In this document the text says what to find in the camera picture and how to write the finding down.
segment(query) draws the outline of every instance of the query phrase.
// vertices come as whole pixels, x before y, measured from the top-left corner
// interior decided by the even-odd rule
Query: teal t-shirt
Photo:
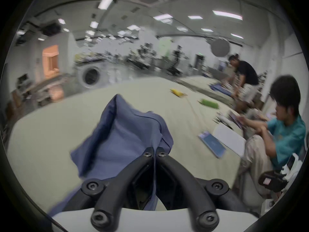
[[[267,122],[267,128],[273,136],[276,145],[276,157],[272,158],[272,164],[276,168],[283,167],[292,153],[297,155],[304,144],[306,125],[300,115],[293,124],[285,126],[283,121],[276,118]]]

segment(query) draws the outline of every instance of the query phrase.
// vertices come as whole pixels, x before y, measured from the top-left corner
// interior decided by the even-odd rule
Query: black hair
[[[286,109],[293,107],[294,116],[299,114],[300,90],[296,79],[291,75],[282,75],[272,83],[270,97]]]
[[[238,59],[239,58],[239,55],[236,53],[235,55],[231,55],[231,56],[229,56],[229,61],[231,61],[231,60],[239,60]]]

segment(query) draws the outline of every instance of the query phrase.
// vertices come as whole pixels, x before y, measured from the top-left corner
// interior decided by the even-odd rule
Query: lab room
[[[245,231],[288,199],[309,71],[277,0],[19,13],[1,63],[2,172],[50,231]]]

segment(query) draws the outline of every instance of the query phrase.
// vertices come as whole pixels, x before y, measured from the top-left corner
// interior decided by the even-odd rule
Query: desk
[[[171,88],[187,96],[179,98]],[[167,79],[141,78],[71,96],[15,124],[7,157],[18,181],[40,208],[48,211],[82,182],[70,151],[91,134],[117,93],[134,108],[164,118],[174,140],[170,155],[195,177],[220,178],[233,184],[240,158],[228,149],[222,159],[217,159],[198,138],[202,131],[214,130],[217,123],[212,119],[218,111],[226,114],[230,108],[220,102],[219,110],[202,106],[198,102],[201,98],[215,100]],[[242,135],[236,125],[235,131]]]

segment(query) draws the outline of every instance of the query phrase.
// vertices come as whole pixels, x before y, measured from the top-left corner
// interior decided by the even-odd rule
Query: fluorescent light
[[[233,34],[233,33],[231,33],[231,35],[243,39],[243,37],[241,37],[241,36],[239,36],[239,35],[236,35],[236,34]]]
[[[64,19],[58,19],[60,24],[65,24],[66,22],[64,21]]]
[[[169,23],[169,22],[171,22],[172,20],[171,19],[169,19],[169,18],[167,18],[167,19],[163,19],[163,20],[161,20],[163,23]]]
[[[138,28],[137,25],[131,25],[131,26],[127,27],[127,29],[129,29],[129,30],[134,30],[136,28]]]
[[[91,36],[94,36],[94,35],[95,35],[95,32],[92,31],[92,30],[87,30],[86,33],[89,34],[89,35],[91,35]]]
[[[180,27],[180,28],[177,28],[179,31],[188,31],[188,29],[186,28],[183,28],[183,27]]]
[[[112,1],[113,0],[101,0],[100,4],[98,5],[98,8],[100,10],[106,10]]]
[[[200,17],[199,15],[189,15],[188,16],[191,20],[199,20],[199,19],[203,19],[202,17]]]
[[[213,32],[211,29],[202,29],[205,32]]]
[[[164,19],[173,18],[170,14],[161,14],[153,17],[157,21],[162,21]]]
[[[17,34],[18,35],[23,35],[23,34],[25,34],[25,32],[23,30],[19,30],[19,31],[17,31]]]
[[[221,15],[221,16],[226,16],[226,17],[232,17],[232,18],[235,18],[235,19],[238,19],[238,20],[242,20],[243,17],[241,15],[237,15],[237,14],[231,14],[231,13],[227,13],[227,12],[223,12],[223,11],[216,11],[216,10],[213,10],[213,13],[215,15]]]
[[[96,29],[96,28],[98,27],[98,22],[92,21],[92,22],[90,23],[90,27],[93,28],[93,29]]]

